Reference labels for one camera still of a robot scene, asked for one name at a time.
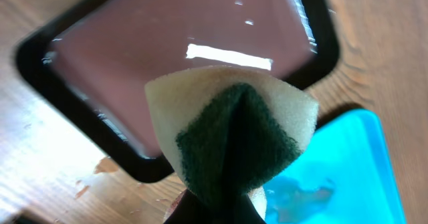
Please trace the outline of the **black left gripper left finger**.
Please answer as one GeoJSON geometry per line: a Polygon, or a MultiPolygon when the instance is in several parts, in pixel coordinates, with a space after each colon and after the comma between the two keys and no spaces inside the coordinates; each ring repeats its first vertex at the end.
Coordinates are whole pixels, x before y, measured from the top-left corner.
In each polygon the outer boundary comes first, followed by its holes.
{"type": "Polygon", "coordinates": [[[171,204],[164,216],[164,224],[210,224],[212,216],[208,208],[188,189],[171,204]]]}

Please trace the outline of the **green scrubbing sponge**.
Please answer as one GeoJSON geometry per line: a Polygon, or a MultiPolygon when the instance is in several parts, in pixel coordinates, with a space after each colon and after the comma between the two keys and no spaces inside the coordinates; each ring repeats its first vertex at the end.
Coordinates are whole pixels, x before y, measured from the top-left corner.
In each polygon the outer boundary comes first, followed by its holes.
{"type": "Polygon", "coordinates": [[[145,94],[165,158],[214,213],[292,164],[318,116],[311,95],[240,68],[175,72],[148,82],[145,94]]]}

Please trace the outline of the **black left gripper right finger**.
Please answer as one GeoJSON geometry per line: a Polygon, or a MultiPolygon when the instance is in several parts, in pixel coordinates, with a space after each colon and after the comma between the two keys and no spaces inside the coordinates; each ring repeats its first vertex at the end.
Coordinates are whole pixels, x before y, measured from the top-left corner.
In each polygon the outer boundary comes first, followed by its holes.
{"type": "Polygon", "coordinates": [[[231,213],[232,224],[265,224],[247,195],[236,198],[231,213]]]}

